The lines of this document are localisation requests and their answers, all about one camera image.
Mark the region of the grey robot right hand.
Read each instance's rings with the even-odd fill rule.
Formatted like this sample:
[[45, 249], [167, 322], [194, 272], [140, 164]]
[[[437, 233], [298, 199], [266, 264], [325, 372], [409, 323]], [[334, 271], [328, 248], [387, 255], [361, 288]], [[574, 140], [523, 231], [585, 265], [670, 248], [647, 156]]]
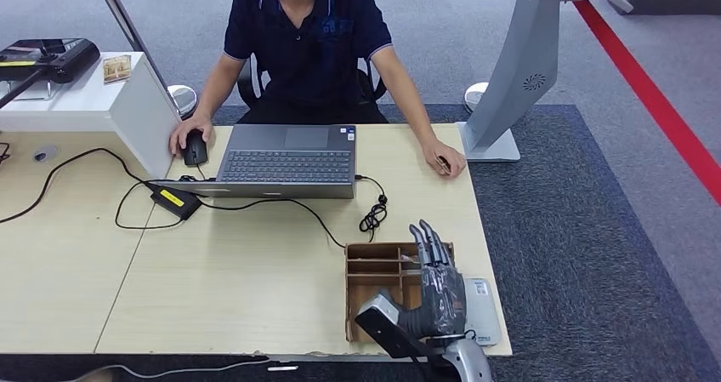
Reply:
[[409, 225], [420, 263], [421, 304], [402, 310], [399, 325], [414, 339], [461, 335], [467, 302], [462, 274], [439, 234], [425, 220]]

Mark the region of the person's left hand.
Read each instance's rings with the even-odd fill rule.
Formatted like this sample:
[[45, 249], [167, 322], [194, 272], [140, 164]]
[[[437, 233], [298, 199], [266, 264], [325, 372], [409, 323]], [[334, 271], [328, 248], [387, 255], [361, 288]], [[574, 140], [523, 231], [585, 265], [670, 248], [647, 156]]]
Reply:
[[456, 178], [466, 167], [464, 155], [436, 138], [424, 140], [421, 149], [426, 163], [441, 177]]

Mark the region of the person's right hand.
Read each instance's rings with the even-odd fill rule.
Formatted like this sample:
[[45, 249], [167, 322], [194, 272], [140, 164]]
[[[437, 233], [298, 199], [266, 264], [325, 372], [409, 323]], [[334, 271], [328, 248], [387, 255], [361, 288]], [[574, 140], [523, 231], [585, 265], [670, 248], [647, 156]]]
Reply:
[[196, 114], [179, 123], [169, 136], [169, 151], [173, 156], [179, 157], [190, 141], [191, 131], [197, 130], [201, 133], [202, 141], [208, 144], [213, 139], [213, 125], [211, 117], [206, 114]]

